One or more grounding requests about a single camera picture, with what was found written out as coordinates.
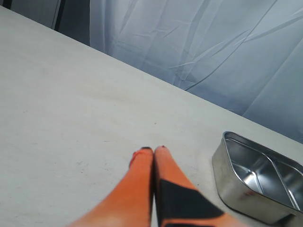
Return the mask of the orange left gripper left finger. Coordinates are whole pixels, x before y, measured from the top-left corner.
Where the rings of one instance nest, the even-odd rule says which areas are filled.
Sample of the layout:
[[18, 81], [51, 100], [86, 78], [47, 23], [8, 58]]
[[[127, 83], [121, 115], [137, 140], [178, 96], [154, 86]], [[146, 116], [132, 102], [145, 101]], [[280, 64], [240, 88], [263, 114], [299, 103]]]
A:
[[153, 150], [133, 153], [129, 169], [118, 185], [96, 207], [71, 227], [149, 227], [152, 218]]

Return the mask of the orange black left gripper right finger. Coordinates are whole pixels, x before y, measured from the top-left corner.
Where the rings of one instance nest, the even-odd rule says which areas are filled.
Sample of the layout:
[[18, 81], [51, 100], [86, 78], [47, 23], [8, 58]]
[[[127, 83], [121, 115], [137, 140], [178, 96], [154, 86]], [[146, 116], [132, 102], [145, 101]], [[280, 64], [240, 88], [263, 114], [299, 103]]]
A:
[[160, 227], [243, 227], [212, 204], [186, 177], [166, 146], [154, 151], [155, 201]]

